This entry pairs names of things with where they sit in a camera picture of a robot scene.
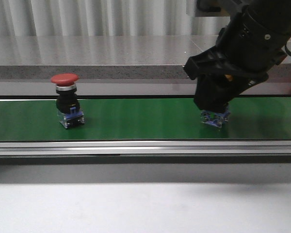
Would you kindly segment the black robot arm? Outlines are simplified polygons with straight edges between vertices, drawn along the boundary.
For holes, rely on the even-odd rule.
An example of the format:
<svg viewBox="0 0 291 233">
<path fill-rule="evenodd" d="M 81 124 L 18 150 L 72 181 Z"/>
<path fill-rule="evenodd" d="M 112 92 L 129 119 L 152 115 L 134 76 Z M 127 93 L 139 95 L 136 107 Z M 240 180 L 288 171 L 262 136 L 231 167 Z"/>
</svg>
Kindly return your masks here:
<svg viewBox="0 0 291 233">
<path fill-rule="evenodd" d="M 229 101 L 268 79 L 291 38 L 291 0 L 253 0 L 240 4 L 216 44 L 188 59 L 184 70 L 197 79 L 199 102 Z"/>
</svg>

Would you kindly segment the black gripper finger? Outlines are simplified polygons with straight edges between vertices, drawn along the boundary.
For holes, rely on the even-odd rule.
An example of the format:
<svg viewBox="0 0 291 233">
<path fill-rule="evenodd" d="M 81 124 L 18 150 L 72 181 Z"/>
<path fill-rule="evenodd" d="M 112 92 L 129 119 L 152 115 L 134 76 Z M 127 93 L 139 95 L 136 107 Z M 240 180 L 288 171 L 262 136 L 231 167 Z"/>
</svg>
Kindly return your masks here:
<svg viewBox="0 0 291 233">
<path fill-rule="evenodd" d="M 210 74 L 197 78 L 194 103 L 200 110 L 224 113 L 230 81 L 225 75 Z"/>
</svg>

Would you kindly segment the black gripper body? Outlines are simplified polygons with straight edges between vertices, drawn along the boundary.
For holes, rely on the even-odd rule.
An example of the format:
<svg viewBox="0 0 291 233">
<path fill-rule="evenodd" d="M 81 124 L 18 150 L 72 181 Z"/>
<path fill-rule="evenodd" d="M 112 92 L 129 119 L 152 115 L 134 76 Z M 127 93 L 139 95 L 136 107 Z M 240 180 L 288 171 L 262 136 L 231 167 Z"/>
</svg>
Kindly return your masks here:
<svg viewBox="0 0 291 233">
<path fill-rule="evenodd" d="M 235 97 L 268 79 L 268 70 L 286 57 L 281 48 L 287 40 L 287 33 L 270 29 L 252 11 L 238 12 L 221 29 L 216 44 L 191 56 L 184 71 L 191 80 L 210 74 L 231 75 L 229 97 Z"/>
</svg>

